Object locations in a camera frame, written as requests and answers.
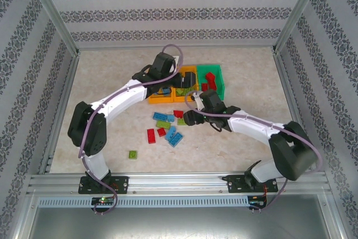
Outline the green plastic bin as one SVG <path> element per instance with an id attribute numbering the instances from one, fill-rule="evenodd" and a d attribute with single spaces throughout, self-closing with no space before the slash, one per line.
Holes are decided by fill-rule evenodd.
<path id="1" fill-rule="evenodd" d="M 220 99 L 223 101 L 225 97 L 225 83 L 224 78 L 222 75 L 222 69 L 221 66 L 218 64 L 208 64 L 208 65 L 198 65 L 197 66 L 197 74 L 199 79 L 199 90 L 201 91 L 201 84 L 207 83 L 207 80 L 205 78 L 205 75 L 211 72 L 215 75 L 216 83 L 217 83 L 217 90 Z"/>

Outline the orange plastic bin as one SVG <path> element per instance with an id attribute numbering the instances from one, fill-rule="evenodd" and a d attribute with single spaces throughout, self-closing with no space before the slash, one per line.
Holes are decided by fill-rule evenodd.
<path id="1" fill-rule="evenodd" d="M 186 72 L 195 72 L 196 73 L 196 83 L 197 83 L 197 87 L 193 88 L 194 91 L 198 91 L 199 88 L 199 79 L 198 79 L 198 74 L 197 74 L 197 66 L 196 65 L 184 65 L 180 71 L 179 74 L 182 75 L 182 77 L 185 77 L 185 73 Z M 185 95 L 184 96 L 176 96 L 176 88 L 174 91 L 174 102 L 185 102 Z"/>
<path id="2" fill-rule="evenodd" d="M 154 94 L 152 94 L 151 96 L 148 97 L 148 102 L 150 104 L 170 104 L 174 102 L 174 88 L 170 87 L 172 92 L 170 95 L 163 95 L 162 94 L 162 88 L 166 88 L 166 87 L 161 87 L 157 92 L 155 92 Z"/>

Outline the grey metal panel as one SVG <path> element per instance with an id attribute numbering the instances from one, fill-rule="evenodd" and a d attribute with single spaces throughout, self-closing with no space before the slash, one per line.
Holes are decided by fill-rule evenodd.
<path id="1" fill-rule="evenodd" d="M 30 239 L 331 239 L 318 199 L 284 195 L 267 210 L 243 207 L 39 208 Z"/>

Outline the small circuit board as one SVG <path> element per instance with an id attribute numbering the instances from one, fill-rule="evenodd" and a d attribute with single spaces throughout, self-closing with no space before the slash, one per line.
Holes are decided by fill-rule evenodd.
<path id="1" fill-rule="evenodd" d="M 263 210 L 267 205 L 267 201 L 251 200 L 248 202 L 248 204 L 249 207 L 254 210 Z"/>
<path id="2" fill-rule="evenodd" d="M 92 206 L 99 206 L 99 205 L 103 205 L 103 206 L 112 206 L 115 202 L 115 199 L 113 197 L 100 197 L 100 198 L 92 198 L 91 200 L 91 205 Z"/>

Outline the aluminium mounting rail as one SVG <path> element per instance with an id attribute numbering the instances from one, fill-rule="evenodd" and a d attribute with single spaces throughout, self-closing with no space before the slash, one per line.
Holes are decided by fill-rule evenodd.
<path id="1" fill-rule="evenodd" d="M 203 173 L 121 173 L 127 176 L 126 186 L 128 195 L 138 196 L 195 196 L 227 194 L 232 182 L 222 178 L 228 172 Z M 32 175 L 27 195 L 37 196 L 75 196 L 78 194 L 81 174 L 44 174 Z M 284 194 L 324 194 L 331 192 L 325 172 L 303 175 L 296 181 L 284 185 L 284 179 L 274 183 L 278 188 L 284 188 Z"/>

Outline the aluminium table edge rail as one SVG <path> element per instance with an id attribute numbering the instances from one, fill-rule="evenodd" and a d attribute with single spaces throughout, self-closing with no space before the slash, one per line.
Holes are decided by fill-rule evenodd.
<path id="1" fill-rule="evenodd" d="M 288 104 L 291 118 L 293 121 L 299 123 L 302 128 L 304 128 L 304 124 L 300 118 L 299 109 L 294 98 L 294 93 L 291 89 L 289 77 L 286 73 L 281 56 L 276 54 L 275 52 L 273 52 L 272 56 L 274 58 L 277 72 L 279 74 L 280 82 L 282 84 L 282 89 L 286 97 L 286 102 Z"/>
<path id="2" fill-rule="evenodd" d="M 52 156 L 55 152 L 80 56 L 81 52 L 79 51 L 74 56 L 68 67 L 67 75 L 61 91 L 61 96 L 58 101 L 57 110 L 54 114 L 54 121 L 51 126 L 48 140 L 45 144 L 45 151 L 37 172 L 37 174 L 39 175 L 43 175 L 44 173 L 46 173 L 48 160 L 50 159 L 50 156 Z"/>

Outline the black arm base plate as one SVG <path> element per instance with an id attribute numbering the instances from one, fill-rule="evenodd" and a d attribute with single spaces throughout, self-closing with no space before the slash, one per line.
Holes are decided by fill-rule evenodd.
<path id="1" fill-rule="evenodd" d="M 117 194 L 126 194 L 129 184 L 129 178 L 127 176 L 110 176 L 105 177 L 102 180 L 110 188 L 114 189 Z M 79 194 L 113 194 L 113 192 L 107 187 L 101 185 L 90 176 L 83 176 L 80 179 Z"/>
<path id="2" fill-rule="evenodd" d="M 277 193 L 276 179 L 267 180 L 264 183 L 256 181 L 253 177 L 244 175 L 227 175 L 222 177 L 227 182 L 229 193 Z"/>

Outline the aluminium frame post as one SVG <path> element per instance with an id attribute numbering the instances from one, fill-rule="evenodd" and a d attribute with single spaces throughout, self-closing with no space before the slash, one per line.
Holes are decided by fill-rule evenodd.
<path id="1" fill-rule="evenodd" d="M 272 47 L 272 52 L 274 56 L 277 56 L 279 52 L 281 52 L 282 48 L 284 47 L 287 39 L 289 38 L 291 32 L 293 31 L 293 28 L 295 27 L 297 21 L 301 17 L 305 7 L 307 6 L 309 0 L 298 0 L 295 4 L 291 14 L 288 17 L 288 20 L 284 27 L 282 28 L 282 31 L 277 38 L 276 43 Z"/>
<path id="2" fill-rule="evenodd" d="M 77 48 L 70 31 L 66 27 L 58 9 L 56 8 L 53 0 L 40 0 L 42 6 L 45 8 L 48 16 L 52 20 L 56 30 L 60 34 L 65 45 L 69 49 L 71 55 L 78 55 L 79 49 Z"/>

